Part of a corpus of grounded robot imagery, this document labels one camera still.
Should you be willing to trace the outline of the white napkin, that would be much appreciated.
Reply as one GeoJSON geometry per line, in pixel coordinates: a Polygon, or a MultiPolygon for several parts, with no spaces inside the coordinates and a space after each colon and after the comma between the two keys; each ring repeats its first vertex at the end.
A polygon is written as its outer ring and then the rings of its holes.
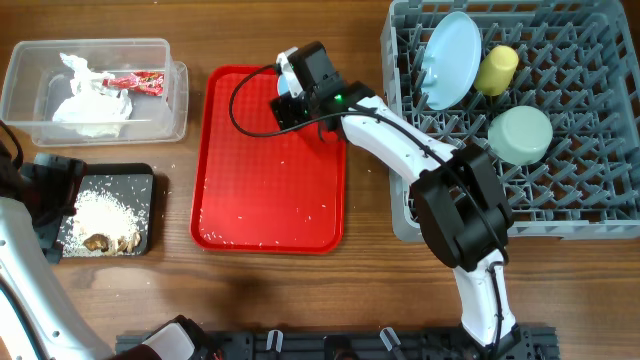
{"type": "Polygon", "coordinates": [[[73,71],[72,96],[61,103],[52,121],[82,136],[118,136],[133,110],[128,91],[104,85],[104,81],[114,80],[116,76],[110,72],[93,72],[86,59],[64,53],[59,56],[73,71]]]}

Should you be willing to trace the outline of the green bowl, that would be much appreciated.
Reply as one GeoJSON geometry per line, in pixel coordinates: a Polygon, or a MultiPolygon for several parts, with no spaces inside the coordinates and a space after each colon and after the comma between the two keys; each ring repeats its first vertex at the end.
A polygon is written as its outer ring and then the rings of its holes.
{"type": "Polygon", "coordinates": [[[288,82],[286,80],[285,75],[281,74],[278,76],[278,80],[277,80],[277,93],[279,96],[282,96],[288,92],[289,92],[288,82]]]}
{"type": "Polygon", "coordinates": [[[540,161],[553,138],[549,117],[531,106],[516,106],[490,124],[488,143],[503,161],[513,165],[530,165],[540,161]]]}

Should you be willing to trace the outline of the yellow plastic cup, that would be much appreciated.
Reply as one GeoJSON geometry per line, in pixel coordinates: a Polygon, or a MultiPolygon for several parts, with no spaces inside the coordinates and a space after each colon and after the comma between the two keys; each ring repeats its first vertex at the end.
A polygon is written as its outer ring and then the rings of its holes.
{"type": "Polygon", "coordinates": [[[498,96],[507,90],[519,64],[517,52],[508,46],[493,48],[481,62],[474,88],[486,96],[498,96]]]}

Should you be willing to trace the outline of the light blue round plate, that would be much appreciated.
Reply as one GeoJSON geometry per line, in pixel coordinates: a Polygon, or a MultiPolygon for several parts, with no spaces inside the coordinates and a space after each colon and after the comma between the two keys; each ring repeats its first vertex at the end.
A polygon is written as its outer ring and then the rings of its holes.
{"type": "Polygon", "coordinates": [[[478,73],[481,45],[479,28],[466,13],[453,12],[439,22],[421,67],[426,75],[420,89],[431,109],[445,110],[464,98],[478,73]]]}

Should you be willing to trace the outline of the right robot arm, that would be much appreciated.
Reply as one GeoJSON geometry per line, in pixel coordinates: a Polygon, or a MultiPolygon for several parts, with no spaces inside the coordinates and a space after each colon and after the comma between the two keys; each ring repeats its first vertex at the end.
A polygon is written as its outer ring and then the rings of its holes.
{"type": "Polygon", "coordinates": [[[279,53],[273,68],[271,108],[282,130],[324,122],[409,184],[425,243],[454,272],[462,327],[483,358],[505,355],[515,344],[504,285],[513,220],[487,152],[458,149],[409,125],[372,89],[347,83],[319,42],[279,53]]]}

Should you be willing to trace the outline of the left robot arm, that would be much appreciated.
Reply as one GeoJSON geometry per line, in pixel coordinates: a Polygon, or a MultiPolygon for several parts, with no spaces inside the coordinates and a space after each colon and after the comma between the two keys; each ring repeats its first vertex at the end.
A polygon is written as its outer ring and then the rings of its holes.
{"type": "Polygon", "coordinates": [[[86,170],[65,158],[25,179],[22,150],[1,150],[1,339],[17,359],[115,359],[54,275],[35,230],[69,211],[86,170]]]}

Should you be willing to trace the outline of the food scraps and rice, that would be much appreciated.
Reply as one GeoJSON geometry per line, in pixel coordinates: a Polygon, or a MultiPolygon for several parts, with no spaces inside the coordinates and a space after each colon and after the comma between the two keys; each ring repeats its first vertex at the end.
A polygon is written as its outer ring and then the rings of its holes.
{"type": "Polygon", "coordinates": [[[148,230],[149,212],[135,200],[132,205],[105,190],[84,190],[67,217],[58,241],[64,258],[132,256],[141,252],[148,230]]]}

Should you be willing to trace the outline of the red snack wrapper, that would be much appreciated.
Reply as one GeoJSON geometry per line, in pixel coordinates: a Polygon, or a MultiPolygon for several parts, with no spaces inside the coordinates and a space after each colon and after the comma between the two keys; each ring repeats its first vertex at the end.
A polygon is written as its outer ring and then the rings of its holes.
{"type": "Polygon", "coordinates": [[[164,90],[164,74],[155,71],[136,71],[124,77],[104,79],[102,85],[149,96],[160,96],[164,90]]]}

